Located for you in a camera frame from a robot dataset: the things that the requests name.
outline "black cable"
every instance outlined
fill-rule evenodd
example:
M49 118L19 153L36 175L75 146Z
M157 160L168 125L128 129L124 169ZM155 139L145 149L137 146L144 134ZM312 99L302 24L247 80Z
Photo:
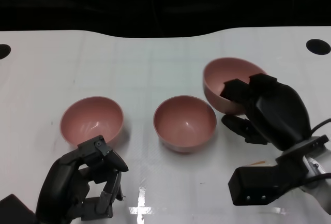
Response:
M327 119L321 123L319 123L317 126L315 126L312 130L311 130L311 135L316 132L317 129L319 129L320 127L324 126L325 124L331 122L331 118L330 119Z
M320 174L320 175L317 175L317 176L312 176L310 178L306 178L306 179L300 181L299 183L292 184L289 187L287 187L284 190L284 193L286 193L286 192L288 192L288 191L290 191L294 188L298 188L298 187L301 187L301 186L304 186L304 185L307 185L307 184L311 184L313 182L316 182L316 181L319 181L319 180L324 180L324 179L331 179L331 173L324 173L324 174Z

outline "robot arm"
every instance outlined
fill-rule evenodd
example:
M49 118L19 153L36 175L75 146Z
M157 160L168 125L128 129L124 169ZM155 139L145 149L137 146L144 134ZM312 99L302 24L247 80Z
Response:
M94 220L111 218L112 203L122 200L121 175L128 167L97 136L58 159L42 186L36 209L38 221L46 224L69 224L75 218ZM88 182L106 182L100 197L86 198Z
M221 95L242 104L248 118L225 115L222 122L229 129L247 143L270 142L283 151L274 167L235 170L229 181L234 205L267 205L300 187L331 214L331 153L324 146L329 139L312 137L316 128L311 130L307 110L297 92L276 78L258 74L250 77L249 84L240 80L225 83Z

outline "bowl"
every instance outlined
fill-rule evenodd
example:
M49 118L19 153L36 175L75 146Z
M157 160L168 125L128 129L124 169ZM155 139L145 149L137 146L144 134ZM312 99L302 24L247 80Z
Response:
M211 139L216 128L213 109L193 96L172 97L157 108L154 128L168 148L182 153L194 152Z
M235 57L223 57L211 61L203 71L203 92L217 111L223 114L244 114L244 107L220 96L224 83L240 79L249 83L249 77L266 72L259 66Z
M123 127L120 106L113 100L94 96L71 105L63 114L60 130L63 138L73 146L103 135L108 145L115 145Z

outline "table surface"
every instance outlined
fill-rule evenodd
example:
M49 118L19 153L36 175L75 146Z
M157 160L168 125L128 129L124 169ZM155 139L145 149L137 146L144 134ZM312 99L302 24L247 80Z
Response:
M225 56L251 61L295 88L312 126L331 117L331 54L309 52L306 42L313 38L331 43L331 27L238 28L160 39L0 32L0 43L12 48L0 61L0 199L14 193L35 210L52 163L72 149L59 132L61 115L75 101L100 95L124 110L130 139L116 150L130 170L123 174L126 198L114 203L114 217L90 223L330 223L317 201L298 189L268 206L234 206L228 181L235 168L272 162L280 152L246 144L221 124L217 111L215 139L194 154L166 149L152 125L154 110L169 97L205 99L203 67ZM101 190L91 184L89 196Z

